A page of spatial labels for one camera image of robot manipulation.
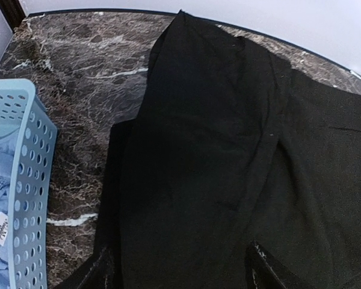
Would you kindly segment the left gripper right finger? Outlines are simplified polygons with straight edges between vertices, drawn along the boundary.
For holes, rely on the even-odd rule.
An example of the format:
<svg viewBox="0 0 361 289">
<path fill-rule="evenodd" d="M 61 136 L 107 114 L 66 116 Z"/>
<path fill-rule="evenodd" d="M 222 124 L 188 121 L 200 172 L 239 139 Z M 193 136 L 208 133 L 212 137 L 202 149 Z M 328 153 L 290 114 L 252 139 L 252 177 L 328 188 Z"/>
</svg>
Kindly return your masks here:
<svg viewBox="0 0 361 289">
<path fill-rule="evenodd" d="M 246 248 L 247 288 L 292 288 L 286 267 L 257 241 Z"/>
</svg>

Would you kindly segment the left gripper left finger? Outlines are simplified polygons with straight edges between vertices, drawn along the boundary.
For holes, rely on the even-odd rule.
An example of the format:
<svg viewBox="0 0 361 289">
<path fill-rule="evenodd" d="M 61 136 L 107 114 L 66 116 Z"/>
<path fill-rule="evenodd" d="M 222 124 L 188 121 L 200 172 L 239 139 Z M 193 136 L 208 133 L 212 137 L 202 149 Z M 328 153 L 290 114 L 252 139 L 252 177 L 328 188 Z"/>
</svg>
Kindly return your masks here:
<svg viewBox="0 0 361 289">
<path fill-rule="evenodd" d="M 113 250 L 105 247 L 98 252 L 94 252 L 86 262 L 61 282 L 60 288 L 116 288 L 115 276 Z"/>
</svg>

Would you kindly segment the black long sleeve shirt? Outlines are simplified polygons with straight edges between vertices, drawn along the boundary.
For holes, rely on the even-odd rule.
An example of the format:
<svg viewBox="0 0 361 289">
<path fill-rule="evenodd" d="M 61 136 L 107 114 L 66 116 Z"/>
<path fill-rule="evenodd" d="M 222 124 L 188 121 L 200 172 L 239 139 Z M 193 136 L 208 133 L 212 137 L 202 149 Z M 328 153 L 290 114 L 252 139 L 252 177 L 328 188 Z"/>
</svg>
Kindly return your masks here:
<svg viewBox="0 0 361 289">
<path fill-rule="evenodd" d="M 116 288 L 247 288 L 252 241 L 292 288 L 361 288 L 361 96 L 179 12 L 111 129 L 94 252 Z"/>
</svg>

